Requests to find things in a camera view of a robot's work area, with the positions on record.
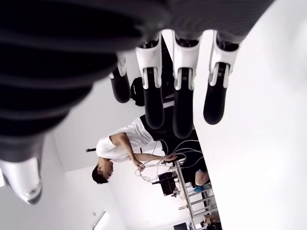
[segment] black finger pad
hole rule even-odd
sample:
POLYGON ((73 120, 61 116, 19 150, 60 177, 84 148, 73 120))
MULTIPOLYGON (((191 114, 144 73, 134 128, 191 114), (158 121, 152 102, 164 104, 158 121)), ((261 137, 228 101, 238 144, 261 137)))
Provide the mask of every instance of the black finger pad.
POLYGON ((203 117, 209 125, 216 125, 224 115, 226 90, 223 82, 216 83, 215 86, 208 84, 203 117))
POLYGON ((144 90, 145 118, 150 128, 158 129, 164 123, 164 109, 161 88, 144 90))
POLYGON ((187 138, 193 129, 193 91, 175 91, 173 130, 178 138, 187 138))
POLYGON ((113 93, 116 100, 120 103, 126 103, 130 100, 131 91, 127 75, 124 77, 114 77, 111 79, 113 93))

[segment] metal stand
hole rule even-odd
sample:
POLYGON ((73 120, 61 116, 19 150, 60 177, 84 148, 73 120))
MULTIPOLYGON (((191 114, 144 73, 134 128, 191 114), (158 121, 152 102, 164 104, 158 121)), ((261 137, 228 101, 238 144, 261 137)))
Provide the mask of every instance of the metal stand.
POLYGON ((189 211, 189 217, 190 217, 190 220, 191 220, 191 223, 193 225, 194 230, 204 230, 207 227, 202 227, 202 228, 199 228, 199 229, 196 228, 196 225, 195 225, 195 222, 194 222, 194 218, 200 217, 200 216, 203 216, 203 215, 207 215, 207 214, 210 214, 211 212, 217 211, 217 208, 206 210, 206 209, 210 208, 210 206, 206 206, 203 209, 194 211, 192 206, 195 205, 195 204, 198 204, 198 203, 210 200, 211 198, 214 197, 214 195, 206 197, 206 198, 198 200, 198 201, 195 201, 195 202, 191 202, 190 201, 190 197, 192 197, 192 196, 194 196, 196 194, 205 193, 206 191, 210 190, 211 188, 204 189, 203 191, 200 191, 200 192, 193 193, 193 194, 189 195, 187 187, 186 187, 186 184, 185 184, 184 179, 183 179, 182 171, 180 169, 180 164, 179 164, 178 161, 175 162, 175 166, 176 166, 176 172, 177 172, 177 176, 178 176, 178 181, 179 181, 179 185, 180 185, 180 188, 181 188, 181 192, 183 193, 184 198, 185 198, 185 200, 187 202, 187 205, 185 207, 180 207, 179 210, 187 208, 188 211, 189 211))

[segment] man's arm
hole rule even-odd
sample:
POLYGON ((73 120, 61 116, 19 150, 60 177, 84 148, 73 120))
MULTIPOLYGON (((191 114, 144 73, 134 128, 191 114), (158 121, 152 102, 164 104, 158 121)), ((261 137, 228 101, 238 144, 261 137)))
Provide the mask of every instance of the man's arm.
POLYGON ((127 133, 117 133, 111 135, 110 140, 115 146, 121 145, 124 148, 124 150, 129 154, 132 161, 136 160, 127 133))
POLYGON ((148 160, 161 160, 163 157, 152 155, 150 153, 137 153, 135 154, 136 159, 139 161, 148 161, 148 160))
POLYGON ((157 155, 152 155, 150 153, 137 153, 135 154, 136 159, 139 161, 148 161, 148 160, 161 160, 164 158, 165 161, 173 161, 177 158, 177 156, 172 155, 172 156, 157 156, 157 155))

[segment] man's hand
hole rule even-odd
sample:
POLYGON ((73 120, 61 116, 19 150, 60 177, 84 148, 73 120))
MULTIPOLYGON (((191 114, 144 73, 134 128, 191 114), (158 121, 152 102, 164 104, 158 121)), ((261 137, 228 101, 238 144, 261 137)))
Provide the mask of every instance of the man's hand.
POLYGON ((142 162, 138 161, 137 159, 133 160, 133 164, 135 165, 135 167, 137 167, 140 172, 142 172, 145 169, 145 166, 142 165, 142 162))
POLYGON ((173 160, 175 160, 176 158, 177 158, 176 155, 172 155, 172 156, 167 156, 164 160, 165 160, 165 161, 173 161, 173 160))

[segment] black device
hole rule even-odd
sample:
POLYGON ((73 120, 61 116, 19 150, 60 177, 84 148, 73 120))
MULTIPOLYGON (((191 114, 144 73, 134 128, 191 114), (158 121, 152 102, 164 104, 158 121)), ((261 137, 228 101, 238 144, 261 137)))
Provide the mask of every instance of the black device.
POLYGON ((162 187, 162 191, 164 196, 168 196, 173 194, 176 184, 175 184, 175 178, 177 178, 177 175, 173 175, 172 172, 166 172, 158 176, 159 181, 154 182, 152 184, 160 184, 162 187))
POLYGON ((188 230, 188 227, 186 223, 177 224, 174 226, 174 230, 188 230))

